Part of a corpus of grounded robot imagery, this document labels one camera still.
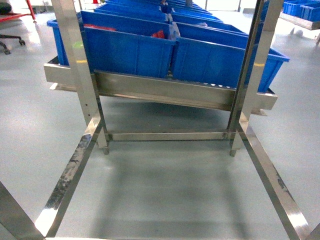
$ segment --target stainless steel frame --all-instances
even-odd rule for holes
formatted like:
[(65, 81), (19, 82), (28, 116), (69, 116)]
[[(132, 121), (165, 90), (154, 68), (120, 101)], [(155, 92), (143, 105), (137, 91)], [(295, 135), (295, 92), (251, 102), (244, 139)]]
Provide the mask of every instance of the stainless steel frame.
[[(291, 240), (320, 239), (320, 225), (311, 231), (293, 196), (249, 125), (252, 112), (272, 109), (277, 100), (273, 92), (257, 94), (257, 89), (283, 0), (269, 2), (264, 23), (261, 21), (261, 13), (265, 0), (257, 1), (236, 90), (108, 72), (96, 72), (90, 75), (73, 1), (52, 0), (52, 4), (56, 11), (70, 67), (59, 66), (53, 62), (47, 63), (44, 66), (45, 74), (49, 82), (55, 83), (52, 89), (77, 92), (87, 128), (35, 225), (0, 183), (0, 223), (17, 240), (85, 239), (55, 238), (55, 235), (96, 141), (100, 147), (107, 150), (109, 141), (193, 140), (233, 140), (231, 155), (236, 153), (242, 141), (289, 238)], [(257, 34), (257, 29), (261, 25), (263, 25), (263, 31), (260, 36)], [(252, 69), (249, 68), (249, 63), (254, 63)], [(231, 111), (231, 114), (227, 129), (107, 132), (99, 95), (220, 109)]]

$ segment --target shelf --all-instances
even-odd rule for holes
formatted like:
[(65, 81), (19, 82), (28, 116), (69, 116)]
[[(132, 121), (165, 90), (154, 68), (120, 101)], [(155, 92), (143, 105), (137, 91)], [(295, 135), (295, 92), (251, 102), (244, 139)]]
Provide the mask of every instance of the shelf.
[[(68, 66), (57, 64), (54, 58), (44, 65), (47, 82), (55, 83), (52, 90), (76, 91)], [(99, 94), (108, 97), (138, 99), (205, 109), (230, 111), (236, 90), (211, 84), (140, 77), (135, 75), (96, 72)], [(263, 110), (272, 110), (278, 96), (271, 90), (258, 92), (253, 114), (265, 116)]]
[(299, 27), (308, 29), (308, 30), (319, 30), (320, 29), (320, 21), (308, 21), (308, 20), (302, 19), (300, 17), (285, 14), (283, 12), (280, 14), (279, 18), (286, 20), (287, 22), (290, 22), (292, 24), (295, 24)]

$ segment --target epoxy floor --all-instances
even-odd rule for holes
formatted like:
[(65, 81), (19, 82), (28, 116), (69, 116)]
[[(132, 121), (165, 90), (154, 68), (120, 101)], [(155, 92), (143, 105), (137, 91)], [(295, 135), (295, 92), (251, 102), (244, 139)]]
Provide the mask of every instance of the epoxy floor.
[[(217, 12), (247, 31), (250, 19)], [(49, 90), (43, 64), (57, 55), (38, 14), (0, 25), (0, 180), (35, 221), (72, 155), (85, 122), (78, 97)], [(251, 125), (312, 228), (320, 222), (320, 47), (314, 32), (278, 21), (273, 47), (291, 58), (271, 85), (279, 99)], [(228, 112), (101, 98), (113, 130), (225, 128)], [(95, 148), (57, 237), (287, 240), (245, 149), (226, 141), (112, 142)], [(4, 228), (0, 239), (11, 240)]]

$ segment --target blue bin on shelf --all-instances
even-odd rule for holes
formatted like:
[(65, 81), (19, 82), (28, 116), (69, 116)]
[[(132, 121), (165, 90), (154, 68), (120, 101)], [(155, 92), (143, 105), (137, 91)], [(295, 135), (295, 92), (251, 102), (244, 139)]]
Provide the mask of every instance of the blue bin on shelf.
[(302, 5), (300, 18), (311, 22), (320, 21), (320, 2)]
[[(91, 71), (166, 77), (176, 41), (151, 35), (163, 30), (168, 38), (169, 24), (89, 11), (81, 11), (81, 15), (84, 25), (116, 29), (111, 31), (84, 27), (83, 43)], [(58, 24), (56, 21), (49, 21), (47, 24), (53, 27), (58, 59), (65, 61), (64, 57), (67, 57)]]
[(135, 1), (135, 0), (109, 0), (108, 3), (111, 4), (120, 4), (125, 6), (131, 6), (134, 8), (140, 8), (145, 10), (151, 10), (156, 12), (161, 12), (160, 3), (152, 3), (145, 1)]
[(190, 14), (190, 15), (194, 14), (194, 13), (198, 13), (198, 14), (203, 14), (204, 16), (206, 16), (206, 15), (211, 15), (212, 16), (212, 14), (209, 11), (204, 10), (202, 8), (198, 9), (198, 8), (187, 7), (187, 6), (175, 6), (175, 7), (173, 7), (173, 10), (175, 12), (182, 12), (182, 13)]
[(200, 17), (191, 17), (191, 16), (183, 16), (178, 14), (171, 14), (172, 20), (177, 23), (184, 23), (184, 24), (192, 24), (192, 25), (198, 25), (200, 23), (206, 23), (208, 27), (215, 28), (215, 29), (221, 29), (225, 31), (231, 31), (236, 32), (238, 34), (247, 35), (243, 31), (239, 30), (238, 28), (225, 24), (221, 22), (220, 20), (212, 20), (212, 19), (204, 19)]
[[(177, 26), (181, 37), (173, 51), (173, 77), (236, 88), (248, 37), (184, 23)], [(288, 57), (270, 49), (259, 92), (268, 90), (283, 62), (288, 61)]]
[(185, 14), (182, 12), (177, 12), (177, 11), (172, 11), (171, 15), (175, 15), (175, 16), (183, 16), (183, 17), (188, 17), (188, 18), (197, 18), (197, 19), (202, 19), (203, 21), (210, 21), (210, 20), (214, 20), (214, 21), (220, 21), (221, 23), (223, 23), (222, 20), (220, 20), (219, 18), (213, 16), (213, 15), (205, 15), (205, 16), (200, 16), (200, 15), (189, 15), (189, 14)]
[(161, 21), (167, 22), (168, 15), (166, 13), (160, 11), (153, 11), (153, 10), (146, 10), (143, 8), (132, 7), (132, 6), (125, 6), (117, 3), (108, 2), (97, 7), (95, 10), (97, 13), (117, 13), (117, 14), (126, 14), (128, 17), (132, 17), (135, 19), (146, 19), (148, 18), (149, 21)]
[(62, 42), (62, 37), (60, 34), (57, 20), (49, 20), (46, 22), (46, 25), (49, 27), (52, 27), (59, 63), (61, 65), (68, 66), (69, 62), (68, 62), (65, 46)]
[(291, 16), (300, 17), (301, 15), (301, 5), (306, 4), (314, 4), (317, 1), (312, 0), (296, 0), (296, 1), (288, 1), (283, 4), (283, 13)]

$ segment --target metal leg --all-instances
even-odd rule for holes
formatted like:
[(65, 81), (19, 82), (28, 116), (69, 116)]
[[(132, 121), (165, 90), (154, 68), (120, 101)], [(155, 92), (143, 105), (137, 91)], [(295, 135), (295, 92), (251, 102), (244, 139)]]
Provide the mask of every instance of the metal leg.
[(320, 34), (319, 34), (319, 35), (317, 36), (317, 38), (316, 38), (316, 45), (318, 46), (319, 43), (320, 43)]
[(57, 234), (92, 149), (95, 146), (98, 134), (102, 129), (102, 124), (103, 121), (99, 112), (97, 112), (89, 122), (74, 154), (36, 220), (35, 226), (45, 237), (54, 237)]
[(32, 17), (32, 19), (33, 19), (33, 23), (37, 23), (37, 21), (36, 21), (36, 15), (35, 15), (35, 12), (34, 12), (34, 9), (32, 8), (32, 5), (31, 5), (31, 3), (30, 3), (30, 0), (26, 0), (26, 4), (28, 5), (28, 8), (29, 8), (29, 10), (30, 10), (30, 15), (31, 15), (31, 17)]
[[(252, 19), (250, 36), (228, 123), (228, 129), (231, 132), (235, 131), (242, 113), (246, 119), (250, 119), (283, 2), (283, 0), (268, 2), (267, 15), (265, 22), (263, 23), (260, 21), (260, 18), (264, 3), (263, 1), (257, 1), (255, 14)], [(257, 34), (257, 30), (262, 27), (261, 35)], [(249, 66), (251, 63), (253, 63), (253, 67), (250, 70)], [(240, 146), (241, 140), (236, 134), (232, 142), (231, 155), (235, 155), (236, 150), (239, 149)]]
[(0, 224), (17, 240), (44, 240), (45, 238), (1, 181)]
[(237, 129), (290, 240), (305, 240), (307, 220), (243, 115)]
[(109, 141), (107, 139), (107, 127), (101, 107), (97, 81), (89, 70), (74, 2), (73, 0), (53, 0), (52, 5), (59, 24), (65, 52), (70, 64), (72, 80), (75, 84), (85, 122), (88, 125), (93, 114), (97, 111), (100, 112), (102, 130), (97, 143), (100, 148), (105, 149), (108, 147)]
[(305, 240), (319, 240), (320, 239), (320, 224), (310, 233)]

